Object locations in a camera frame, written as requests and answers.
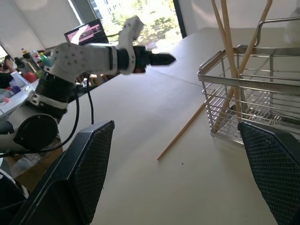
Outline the dark window frame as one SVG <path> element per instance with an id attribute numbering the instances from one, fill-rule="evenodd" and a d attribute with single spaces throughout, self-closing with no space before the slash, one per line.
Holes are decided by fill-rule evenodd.
<path id="1" fill-rule="evenodd" d="M 185 28 L 185 24 L 184 24 L 182 12 L 181 12 L 179 0 L 172 0 L 172 1 L 173 1 L 173 4 L 174 4 L 174 8 L 175 8 L 176 16 L 177 16 L 177 19 L 178 19 L 178 23 L 179 23 L 182 38 L 185 38 L 187 36 L 187 32 L 186 32 L 186 28 Z"/>

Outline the brown cardboard box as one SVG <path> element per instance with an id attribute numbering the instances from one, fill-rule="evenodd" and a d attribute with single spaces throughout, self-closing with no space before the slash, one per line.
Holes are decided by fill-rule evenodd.
<path id="1" fill-rule="evenodd" d="M 63 153 L 59 148 L 46 153 L 26 154 L 17 157 L 8 157 L 7 161 L 15 181 L 32 191 L 48 167 Z"/>

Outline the red round object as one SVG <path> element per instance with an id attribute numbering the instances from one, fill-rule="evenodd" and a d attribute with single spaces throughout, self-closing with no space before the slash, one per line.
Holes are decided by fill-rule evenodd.
<path id="1" fill-rule="evenodd" d="M 35 73 L 33 72 L 27 72 L 23 75 L 24 79 L 27 80 L 29 83 L 33 83 L 35 82 L 38 77 Z"/>

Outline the wooden chopstick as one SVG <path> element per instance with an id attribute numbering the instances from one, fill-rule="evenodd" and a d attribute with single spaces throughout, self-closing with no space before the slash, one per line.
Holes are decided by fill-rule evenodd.
<path id="1" fill-rule="evenodd" d="M 241 64 L 239 65 L 239 67 L 236 68 L 236 69 L 237 69 L 237 73 L 238 73 L 238 78 L 239 78 L 239 75 L 243 73 L 243 71 L 244 71 L 244 69 L 245 69 L 245 66 L 246 66 L 246 64 L 247 64 L 247 62 L 248 62 L 248 60 L 249 60 L 249 58 L 250 58 L 250 55 L 251 55 L 251 53 L 252 53 L 252 50 L 253 50 L 253 48 L 254 48 L 254 46 L 255 46 L 255 43 L 256 43 L 256 41 L 257 41 L 258 30 L 259 30 L 259 29 L 256 29 L 256 30 L 255 30 L 255 32 L 254 32 L 254 34 L 253 34 L 253 37 L 252 37 L 252 39 L 251 39 L 251 41 L 250 41 L 250 43 L 249 43 L 249 45 L 248 45 L 248 47 L 247 47 L 247 50 L 246 50 L 246 52 L 245 52 L 245 54 L 244 54 L 243 61 L 241 62 Z M 226 113 L 226 111 L 225 111 L 225 113 L 221 113 L 221 110 L 220 110 L 220 112 L 219 112 L 217 121 L 216 121 L 216 123 L 215 123 L 215 125 L 214 125 L 214 127 L 213 127 L 213 130 L 214 130 L 214 131 L 218 131 L 218 130 L 220 129 L 220 126 L 221 126 L 221 125 L 223 124 L 223 122 L 225 121 L 225 113 Z"/>
<path id="2" fill-rule="evenodd" d="M 231 31 L 230 31 L 229 16 L 228 16 L 226 0 L 221 0 L 221 7 L 222 7 L 222 15 L 223 15 L 223 22 L 224 22 L 224 29 L 225 29 L 225 36 L 226 36 L 227 57 L 229 60 L 232 77 L 236 77 L 237 70 L 236 70 L 236 66 L 235 66 L 235 62 L 234 62 L 232 37 L 231 37 Z"/>
<path id="3" fill-rule="evenodd" d="M 208 100 L 205 100 L 201 106 L 196 110 L 196 112 L 193 114 L 193 116 L 187 121 L 187 123 L 184 125 L 184 127 L 180 130 L 180 132 L 173 138 L 173 140 L 169 143 L 169 145 L 165 148 L 165 150 L 161 153 L 161 155 L 157 158 L 157 161 L 161 160 L 168 151 L 175 145 L 175 143 L 184 135 L 184 133 L 189 129 L 189 127 L 193 124 L 193 122 L 197 119 L 197 117 L 200 115 L 200 113 L 204 110 L 204 108 L 207 105 L 207 102 L 209 102 L 213 98 L 213 94 L 216 92 L 216 90 L 213 90 L 210 93 L 210 97 Z"/>
<path id="4" fill-rule="evenodd" d="M 215 13 L 215 18 L 217 20 L 219 31 L 220 31 L 220 34 L 221 34 L 221 37 L 222 37 L 222 40 L 223 40 L 223 44 L 224 44 L 224 47 L 225 47 L 225 51 L 226 51 L 226 36 L 225 36 L 224 22 L 223 22 L 223 20 L 221 20 L 219 10 L 217 8 L 215 0 L 211 0 L 211 3 L 212 3 L 212 6 L 213 6 L 213 10 L 214 10 L 214 13 Z M 228 108 L 228 106 L 230 104 L 230 101 L 232 100 L 232 97 L 234 97 L 234 101 L 235 101 L 235 109 L 236 109 L 237 120 L 240 121 L 240 119 L 241 119 L 240 93 L 239 93 L 239 89 L 235 86 L 232 86 L 230 88 L 230 91 L 227 94 L 227 99 L 225 100 L 225 102 L 222 106 L 221 113 L 225 113 L 226 109 Z"/>

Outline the green plastic bottle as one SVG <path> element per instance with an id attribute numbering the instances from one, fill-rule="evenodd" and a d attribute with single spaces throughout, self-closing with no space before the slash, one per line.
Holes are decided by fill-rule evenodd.
<path id="1" fill-rule="evenodd" d="M 41 68 L 44 67 L 51 68 L 53 66 L 52 60 L 46 55 L 44 55 L 42 52 L 39 54 L 38 64 Z"/>

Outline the seated person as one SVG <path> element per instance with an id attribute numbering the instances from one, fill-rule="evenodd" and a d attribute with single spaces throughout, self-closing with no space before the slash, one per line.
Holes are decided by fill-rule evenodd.
<path id="1" fill-rule="evenodd" d="M 4 58 L 3 63 L 0 63 L 0 89 L 9 87 L 9 83 L 13 80 L 12 72 L 15 72 L 14 62 L 10 55 Z"/>

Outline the laptop with pink screen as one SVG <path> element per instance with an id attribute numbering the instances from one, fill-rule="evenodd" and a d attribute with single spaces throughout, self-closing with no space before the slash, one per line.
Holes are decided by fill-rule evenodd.
<path id="1" fill-rule="evenodd" d="M 76 45 L 109 43 L 100 19 L 74 28 L 73 30 L 66 32 L 64 37 L 67 42 Z"/>

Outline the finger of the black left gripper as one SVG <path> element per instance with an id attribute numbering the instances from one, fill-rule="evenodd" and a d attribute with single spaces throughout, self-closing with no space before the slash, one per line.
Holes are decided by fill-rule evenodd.
<path id="1" fill-rule="evenodd" d="M 176 60 L 176 58 L 168 53 L 151 53 L 150 60 Z"/>
<path id="2" fill-rule="evenodd" d="M 172 59 L 171 60 L 164 60 L 164 59 L 162 59 L 162 60 L 152 60 L 150 62 L 150 65 L 152 67 L 169 66 L 173 62 L 175 62 L 175 59 L 173 59 L 173 60 Z"/>

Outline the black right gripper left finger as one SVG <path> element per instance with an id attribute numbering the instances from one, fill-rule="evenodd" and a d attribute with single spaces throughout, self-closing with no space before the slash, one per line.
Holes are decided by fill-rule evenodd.
<path id="1" fill-rule="evenodd" d="M 90 225 L 104 186 L 114 121 L 78 132 L 46 170 L 10 225 Z"/>

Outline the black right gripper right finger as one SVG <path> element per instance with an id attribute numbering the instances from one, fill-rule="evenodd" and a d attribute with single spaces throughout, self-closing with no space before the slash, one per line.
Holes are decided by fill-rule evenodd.
<path id="1" fill-rule="evenodd" d="M 251 172 L 278 225 L 300 225 L 300 142 L 290 133 L 242 121 Z"/>

